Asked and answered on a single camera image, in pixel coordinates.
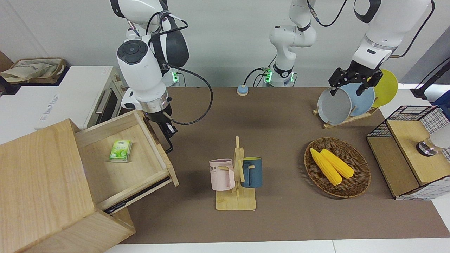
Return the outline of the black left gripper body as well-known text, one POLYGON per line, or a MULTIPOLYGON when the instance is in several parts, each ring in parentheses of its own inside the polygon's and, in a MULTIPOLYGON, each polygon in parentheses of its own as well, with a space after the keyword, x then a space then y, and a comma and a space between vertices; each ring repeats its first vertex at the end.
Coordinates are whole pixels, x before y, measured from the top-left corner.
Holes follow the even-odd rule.
POLYGON ((383 77, 383 73, 379 67, 371 69, 355 60, 350 62, 347 70, 341 70, 341 83, 363 82, 368 85, 377 85, 383 77))

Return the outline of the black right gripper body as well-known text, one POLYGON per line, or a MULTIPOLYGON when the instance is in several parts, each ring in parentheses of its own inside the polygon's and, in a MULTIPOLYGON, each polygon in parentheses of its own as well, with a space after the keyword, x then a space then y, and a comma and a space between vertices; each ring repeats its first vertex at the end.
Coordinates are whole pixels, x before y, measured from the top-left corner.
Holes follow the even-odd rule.
POLYGON ((164 115, 164 111, 148 113, 148 118, 152 122, 156 122, 162 133, 165 133, 166 123, 171 123, 171 120, 164 115))

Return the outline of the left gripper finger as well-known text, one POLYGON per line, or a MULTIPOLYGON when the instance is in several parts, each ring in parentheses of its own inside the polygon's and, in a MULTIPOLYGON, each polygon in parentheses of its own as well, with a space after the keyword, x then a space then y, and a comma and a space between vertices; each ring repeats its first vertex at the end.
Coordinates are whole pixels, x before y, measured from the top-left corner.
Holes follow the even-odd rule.
POLYGON ((332 89, 330 91, 331 96, 335 96, 339 88, 348 84, 347 73, 347 70, 336 68, 331 77, 328 79, 328 83, 332 89))
POLYGON ((356 95, 361 96, 366 89, 370 87, 375 88, 378 82, 382 79, 383 75, 384 74, 382 72, 376 72, 372 77, 363 79, 361 85, 356 90, 356 95))

